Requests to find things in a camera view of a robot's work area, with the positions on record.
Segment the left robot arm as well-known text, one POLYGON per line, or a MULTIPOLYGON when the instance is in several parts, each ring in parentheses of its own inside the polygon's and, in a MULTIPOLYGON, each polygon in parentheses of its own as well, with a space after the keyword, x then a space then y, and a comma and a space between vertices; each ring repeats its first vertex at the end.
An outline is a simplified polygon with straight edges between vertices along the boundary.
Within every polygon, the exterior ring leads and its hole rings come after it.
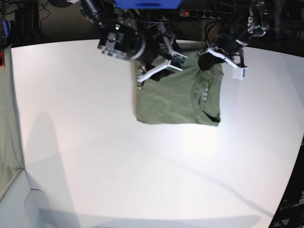
POLYGON ((265 0, 246 0, 235 4, 235 17, 227 28, 221 28, 215 38, 199 51, 198 65, 202 71, 215 64, 228 63, 245 69, 243 48, 251 38, 263 37, 269 30, 265 0))

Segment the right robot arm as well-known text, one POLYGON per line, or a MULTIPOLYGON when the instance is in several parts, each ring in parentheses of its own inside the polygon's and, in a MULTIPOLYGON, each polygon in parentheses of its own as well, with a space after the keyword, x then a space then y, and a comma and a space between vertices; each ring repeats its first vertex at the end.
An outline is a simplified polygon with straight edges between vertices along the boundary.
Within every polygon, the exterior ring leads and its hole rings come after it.
POLYGON ((182 71, 187 58, 172 32, 174 8, 161 0, 81 0, 80 13, 100 33, 104 55, 135 62, 137 87, 182 71))

